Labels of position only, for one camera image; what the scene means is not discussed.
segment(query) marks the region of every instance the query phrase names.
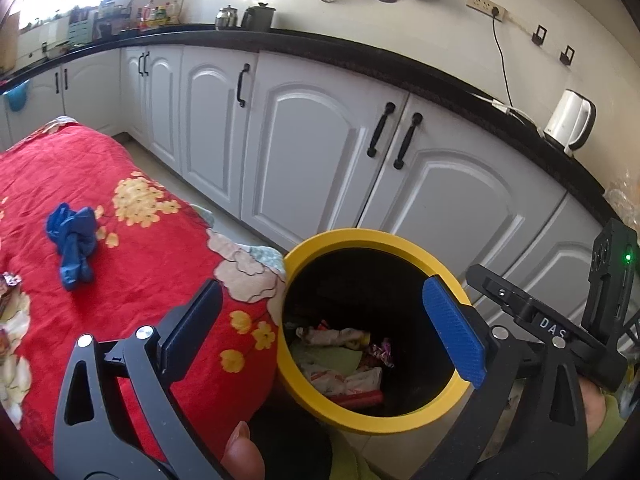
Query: kitchen counter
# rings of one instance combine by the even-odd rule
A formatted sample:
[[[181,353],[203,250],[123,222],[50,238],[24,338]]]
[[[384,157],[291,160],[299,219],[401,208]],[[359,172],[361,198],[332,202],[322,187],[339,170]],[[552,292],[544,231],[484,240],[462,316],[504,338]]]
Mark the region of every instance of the kitchen counter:
[[[610,218],[618,218],[602,197],[604,188],[579,162],[541,139],[533,124],[507,116],[476,97],[492,96],[433,66],[388,50],[329,36],[290,30],[249,32],[240,29],[213,30],[212,25],[173,25],[131,38],[115,36],[112,41],[92,44],[42,62],[36,67],[23,69],[0,86],[0,92],[6,92],[28,78],[79,57],[124,46],[153,44],[289,54],[345,68],[405,89],[478,124],[525,155],[562,184],[601,224]]]

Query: white cabinet door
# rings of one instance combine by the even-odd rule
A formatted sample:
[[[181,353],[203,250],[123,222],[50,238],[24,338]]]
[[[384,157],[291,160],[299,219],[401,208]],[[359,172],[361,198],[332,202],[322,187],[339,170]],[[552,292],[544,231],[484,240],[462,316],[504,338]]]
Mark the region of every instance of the white cabinet door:
[[[120,56],[120,110],[122,127],[143,146],[148,147],[146,132],[145,77],[143,47],[123,48]]]
[[[286,250],[354,227],[407,92],[316,62],[260,53],[242,182],[242,220]],[[395,105],[373,158],[372,134]]]
[[[180,80],[182,177],[240,217],[242,159],[257,55],[186,46]],[[236,99],[242,74],[241,107]]]
[[[27,86],[27,102],[18,112],[6,108],[12,144],[24,139],[43,124],[65,114],[62,103],[60,69],[32,77]]]
[[[504,278],[580,324],[589,293],[591,250],[600,231],[602,226],[567,194]],[[486,297],[475,307],[489,325],[501,324],[520,339],[534,339]]]
[[[120,124],[120,51],[81,57],[62,67],[65,114],[109,136]]]
[[[4,98],[0,97],[0,152],[8,150],[12,145],[11,135],[9,133],[9,121],[6,118],[4,106]]]
[[[414,114],[422,115],[398,170]],[[503,274],[556,209],[564,189],[504,142],[444,108],[411,96],[361,227],[412,241],[466,286],[480,263]]]
[[[178,99],[182,47],[152,46],[143,61],[146,93],[146,124],[151,151],[180,173]]]

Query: electric kettle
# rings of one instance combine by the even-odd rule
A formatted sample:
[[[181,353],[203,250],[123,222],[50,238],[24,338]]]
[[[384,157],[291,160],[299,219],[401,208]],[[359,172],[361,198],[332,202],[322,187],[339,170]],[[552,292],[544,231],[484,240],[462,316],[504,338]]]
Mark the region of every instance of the electric kettle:
[[[595,121],[595,104],[578,92],[567,89],[546,125],[545,134],[571,156],[587,141]]]
[[[268,32],[271,28],[271,20],[276,9],[268,7],[268,4],[258,4],[249,7],[242,17],[241,27],[245,30]]]

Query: power cord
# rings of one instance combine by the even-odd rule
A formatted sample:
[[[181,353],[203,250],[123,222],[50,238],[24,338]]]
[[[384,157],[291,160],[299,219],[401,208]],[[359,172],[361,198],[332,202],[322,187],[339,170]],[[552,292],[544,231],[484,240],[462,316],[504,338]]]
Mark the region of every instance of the power cord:
[[[502,60],[502,75],[504,76],[504,85],[507,88],[507,97],[509,98],[509,104],[513,107],[513,101],[511,100],[511,92],[509,92],[509,82],[507,81],[507,71],[504,68],[504,54],[502,53],[502,49],[500,48],[500,42],[498,41],[498,35],[495,33],[495,19],[500,14],[500,10],[498,7],[494,7],[491,9],[491,15],[494,17],[492,25],[494,26],[494,39],[495,44],[498,46],[498,50],[500,51],[500,59]]]

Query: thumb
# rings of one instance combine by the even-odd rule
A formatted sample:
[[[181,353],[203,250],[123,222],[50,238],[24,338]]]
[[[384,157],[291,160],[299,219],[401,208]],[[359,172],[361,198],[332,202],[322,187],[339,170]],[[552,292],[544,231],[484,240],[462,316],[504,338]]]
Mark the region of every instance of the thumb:
[[[226,443],[220,463],[234,480],[264,480],[264,460],[250,437],[246,422],[240,422]]]

